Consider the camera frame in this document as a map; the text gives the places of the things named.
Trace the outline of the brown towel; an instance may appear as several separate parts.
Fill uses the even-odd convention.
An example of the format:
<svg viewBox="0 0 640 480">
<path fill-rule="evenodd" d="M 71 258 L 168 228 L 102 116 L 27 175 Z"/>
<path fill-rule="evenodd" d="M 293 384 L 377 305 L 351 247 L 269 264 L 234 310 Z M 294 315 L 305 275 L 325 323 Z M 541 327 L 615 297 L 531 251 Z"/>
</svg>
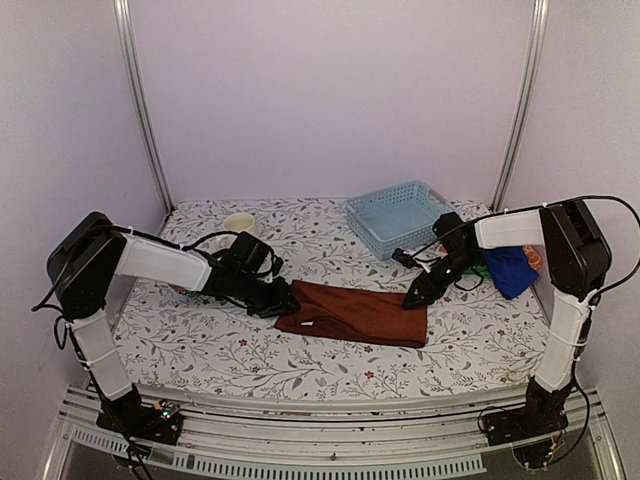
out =
<svg viewBox="0 0 640 480">
<path fill-rule="evenodd" d="M 422 348 L 427 310 L 406 310 L 402 293 L 295 281 L 300 310 L 280 316 L 275 328 L 290 334 L 384 346 Z"/>
</svg>

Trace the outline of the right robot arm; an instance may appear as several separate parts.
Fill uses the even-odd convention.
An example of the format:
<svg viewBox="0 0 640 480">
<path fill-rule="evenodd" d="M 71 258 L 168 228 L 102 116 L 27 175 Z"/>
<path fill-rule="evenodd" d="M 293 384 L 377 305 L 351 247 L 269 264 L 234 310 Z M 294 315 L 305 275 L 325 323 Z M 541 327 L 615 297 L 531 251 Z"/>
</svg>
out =
<svg viewBox="0 0 640 480">
<path fill-rule="evenodd" d="M 574 363 L 586 345 L 586 324 L 596 295 L 612 263 L 611 250 L 585 200 L 568 199 L 470 221 L 447 212 L 436 220 L 433 231 L 436 238 L 430 243 L 442 243 L 447 255 L 413 280 L 402 307 L 412 310 L 433 304 L 476 266 L 484 252 L 540 246 L 554 303 L 549 339 L 531 390 L 552 395 L 569 386 Z"/>
</svg>

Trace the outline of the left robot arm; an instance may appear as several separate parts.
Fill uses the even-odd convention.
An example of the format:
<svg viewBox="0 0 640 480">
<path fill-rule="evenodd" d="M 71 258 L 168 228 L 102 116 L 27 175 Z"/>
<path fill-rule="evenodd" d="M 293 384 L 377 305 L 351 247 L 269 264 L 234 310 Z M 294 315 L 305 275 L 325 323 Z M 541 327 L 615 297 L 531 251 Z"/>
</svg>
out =
<svg viewBox="0 0 640 480">
<path fill-rule="evenodd" d="M 148 426 L 146 408 L 130 395 L 128 376 L 113 338 L 119 317 L 108 314 L 113 280 L 122 277 L 128 294 L 139 282 L 155 282 L 234 304 L 250 316 L 274 318 L 300 304 L 280 275 L 284 261 L 255 235 L 226 232 L 231 244 L 214 253 L 201 249 L 207 234 L 178 244 L 112 223 L 102 212 L 89 213 L 53 250 L 46 262 L 51 288 L 38 308 L 51 307 L 70 328 L 78 358 L 96 387 L 110 401 L 111 419 L 128 434 Z"/>
</svg>

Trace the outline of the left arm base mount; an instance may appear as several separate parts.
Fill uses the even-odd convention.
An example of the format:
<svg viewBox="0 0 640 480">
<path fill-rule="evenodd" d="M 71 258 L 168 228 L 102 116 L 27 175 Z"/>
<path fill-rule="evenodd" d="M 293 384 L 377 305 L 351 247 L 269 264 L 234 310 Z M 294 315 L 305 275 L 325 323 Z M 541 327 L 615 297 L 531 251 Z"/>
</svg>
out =
<svg viewBox="0 0 640 480">
<path fill-rule="evenodd" d="M 125 439 L 143 439 L 170 446 L 178 444 L 184 416 L 178 403 L 162 399 L 150 406 L 142 403 L 136 386 L 116 400 L 100 389 L 98 427 L 121 434 Z"/>
</svg>

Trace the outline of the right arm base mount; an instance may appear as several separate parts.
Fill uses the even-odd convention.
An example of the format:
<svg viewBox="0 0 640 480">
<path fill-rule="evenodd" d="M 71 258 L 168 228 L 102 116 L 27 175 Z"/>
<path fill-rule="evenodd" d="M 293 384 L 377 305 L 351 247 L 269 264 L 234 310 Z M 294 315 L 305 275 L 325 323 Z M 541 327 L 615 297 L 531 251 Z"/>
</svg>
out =
<svg viewBox="0 0 640 480">
<path fill-rule="evenodd" d="M 564 405 L 571 390 L 569 383 L 560 390 L 549 392 L 531 379 L 522 407 L 489 409 L 479 416 L 479 429 L 490 446 L 561 433 L 569 424 Z"/>
</svg>

